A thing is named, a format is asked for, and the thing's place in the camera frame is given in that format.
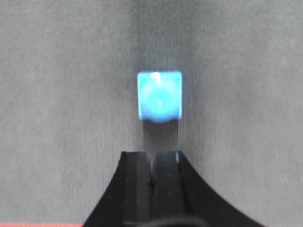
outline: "gray cloth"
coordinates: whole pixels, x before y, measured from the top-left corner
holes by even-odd
[[[0,1],[0,221],[82,223],[121,150],[160,149],[138,120],[137,73],[180,70],[184,117],[161,148],[183,150],[256,221],[303,226],[302,11],[301,0]]]

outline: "red stripe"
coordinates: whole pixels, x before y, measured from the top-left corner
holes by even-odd
[[[52,223],[0,223],[0,227],[82,227],[82,225]]]

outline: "small blue block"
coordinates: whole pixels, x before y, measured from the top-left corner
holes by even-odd
[[[182,73],[138,74],[139,119],[162,123],[182,117]]]

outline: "blue plastic cube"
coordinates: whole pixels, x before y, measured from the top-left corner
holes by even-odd
[[[162,123],[182,117],[182,73],[138,74],[139,119]]]

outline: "blue cube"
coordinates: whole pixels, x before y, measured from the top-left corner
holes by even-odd
[[[138,74],[139,119],[162,123],[182,117],[182,73]]]

